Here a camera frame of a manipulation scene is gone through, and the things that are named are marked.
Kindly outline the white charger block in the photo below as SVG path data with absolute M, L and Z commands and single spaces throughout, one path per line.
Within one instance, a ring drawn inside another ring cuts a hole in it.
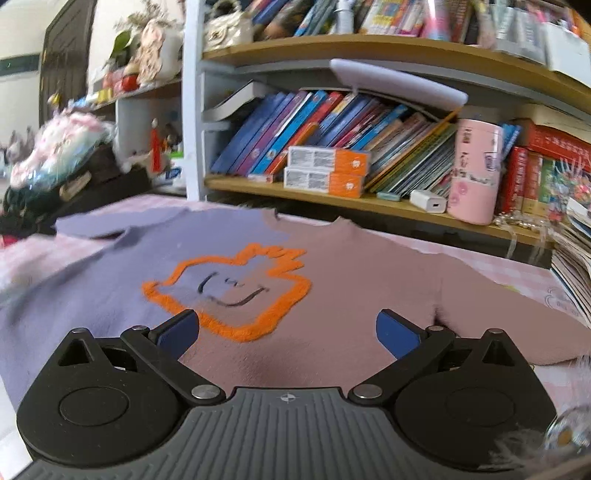
M 447 199 L 429 190 L 413 190 L 410 203 L 431 214 L 443 214 L 447 211 Z

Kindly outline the red thick dictionary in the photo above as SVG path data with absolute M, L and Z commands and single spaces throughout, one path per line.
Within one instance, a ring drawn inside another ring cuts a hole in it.
M 553 160 L 590 172 L 590 144 L 577 137 L 547 126 L 538 126 L 531 120 L 515 120 L 521 127 L 516 144 Z

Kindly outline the purple and pink sweater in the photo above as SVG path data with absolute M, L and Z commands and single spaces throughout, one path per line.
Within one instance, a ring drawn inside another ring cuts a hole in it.
M 466 338 L 503 329 L 536 365 L 590 351 L 588 328 L 572 317 L 345 219 L 166 208 L 76 215 L 57 228 L 112 243 L 2 308 L 1 377 L 14 403 L 70 330 L 116 337 L 185 309 L 197 312 L 199 335 L 183 362 L 224 390 L 352 388 L 392 360 L 376 336 L 384 309 Z

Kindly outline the wooden bookshelf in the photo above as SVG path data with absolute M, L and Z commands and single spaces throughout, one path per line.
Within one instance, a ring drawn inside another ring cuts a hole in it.
M 182 128 L 186 194 L 204 200 L 290 203 L 298 213 L 348 213 L 411 237 L 476 249 L 509 242 L 520 260 L 548 264 L 538 220 L 470 224 L 430 213 L 411 191 L 447 193 L 455 139 L 474 116 L 484 181 L 523 160 L 518 181 L 539 189 L 552 163 L 590 168 L 590 89 L 505 53 L 408 36 L 281 33 L 294 13 L 320 28 L 335 1 L 273 1 L 254 18 L 228 2 L 249 32 L 211 28 L 207 5 L 185 6 Z

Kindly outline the upper orange white box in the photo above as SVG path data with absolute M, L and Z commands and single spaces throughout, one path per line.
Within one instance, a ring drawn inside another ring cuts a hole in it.
M 366 176 L 370 169 L 369 152 L 342 148 L 290 146 L 287 166 Z

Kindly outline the white cream jar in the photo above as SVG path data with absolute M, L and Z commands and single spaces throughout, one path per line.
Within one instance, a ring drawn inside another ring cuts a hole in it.
M 185 159 L 183 156 L 172 156 L 169 168 L 166 171 L 165 179 L 175 188 L 186 187 Z

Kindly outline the white flat tablet stand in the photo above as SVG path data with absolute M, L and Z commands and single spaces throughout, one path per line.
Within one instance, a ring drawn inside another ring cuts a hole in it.
M 329 69 L 339 82 L 353 89 L 400 97 L 448 112 L 464 107 L 469 99 L 464 91 L 444 84 L 363 62 L 332 59 Z

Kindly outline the stack of papers and notebooks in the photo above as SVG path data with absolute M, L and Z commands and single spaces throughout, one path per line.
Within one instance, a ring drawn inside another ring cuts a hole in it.
M 551 271 L 576 307 L 579 320 L 590 327 L 590 208 L 569 197 L 563 221 L 550 233 L 554 243 Z

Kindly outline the pink floral plush bundle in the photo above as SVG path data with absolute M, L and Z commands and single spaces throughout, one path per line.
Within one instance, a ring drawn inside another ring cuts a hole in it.
M 62 112 L 38 133 L 31 154 L 11 170 L 12 189 L 50 191 L 86 164 L 94 150 L 108 144 L 115 125 L 91 113 Z

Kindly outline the white pen holder box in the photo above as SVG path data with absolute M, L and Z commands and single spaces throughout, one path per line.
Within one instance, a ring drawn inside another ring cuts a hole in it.
M 591 87 L 589 45 L 563 26 L 545 22 L 541 27 L 546 50 L 546 65 L 579 83 Z

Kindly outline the lower orange white box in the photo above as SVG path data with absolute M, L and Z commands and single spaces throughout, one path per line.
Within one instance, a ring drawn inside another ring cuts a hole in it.
M 343 198 L 360 198 L 363 176 L 321 170 L 287 167 L 283 171 L 283 187 Z

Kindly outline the colourful bead bundle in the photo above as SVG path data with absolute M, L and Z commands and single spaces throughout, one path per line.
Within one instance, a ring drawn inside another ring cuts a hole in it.
M 574 199 L 587 210 L 590 209 L 590 162 L 579 160 L 568 163 L 557 160 L 550 182 L 548 216 L 553 222 L 560 222 L 566 216 L 569 199 Z

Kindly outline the orange white box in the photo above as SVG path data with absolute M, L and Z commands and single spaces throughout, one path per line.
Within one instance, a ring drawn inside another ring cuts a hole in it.
M 360 198 L 363 176 L 321 170 L 287 167 L 283 171 L 283 187 L 343 198 Z
M 369 152 L 342 148 L 290 146 L 287 166 L 366 176 L 370 169 Z

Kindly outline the pink cartoon table mat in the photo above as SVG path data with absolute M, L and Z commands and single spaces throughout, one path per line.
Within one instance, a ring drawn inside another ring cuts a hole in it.
M 168 195 L 140 195 L 102 207 L 94 213 L 112 214 L 141 212 L 149 208 L 177 207 L 195 211 L 230 209 L 224 204 L 188 201 Z M 527 263 L 504 259 L 485 253 L 446 246 L 439 243 L 370 230 L 396 244 L 424 254 L 445 254 L 455 257 L 490 280 L 519 292 L 546 306 L 567 313 L 579 314 L 563 285 L 550 270 Z M 82 240 L 63 236 L 33 235 L 11 245 L 1 246 L 1 299 L 9 300 L 70 263 L 85 258 L 106 245 L 104 240 Z M 24 442 L 16 429 L 16 414 L 5 391 L 1 392 L 1 477 L 12 479 L 31 463 Z

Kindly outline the row of leaning books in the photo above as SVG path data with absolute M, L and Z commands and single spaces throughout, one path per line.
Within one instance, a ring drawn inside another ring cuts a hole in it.
M 369 152 L 363 192 L 397 198 L 431 187 L 452 168 L 452 116 L 370 91 L 272 93 L 250 107 L 235 135 L 211 163 L 215 175 L 283 180 L 290 146 Z

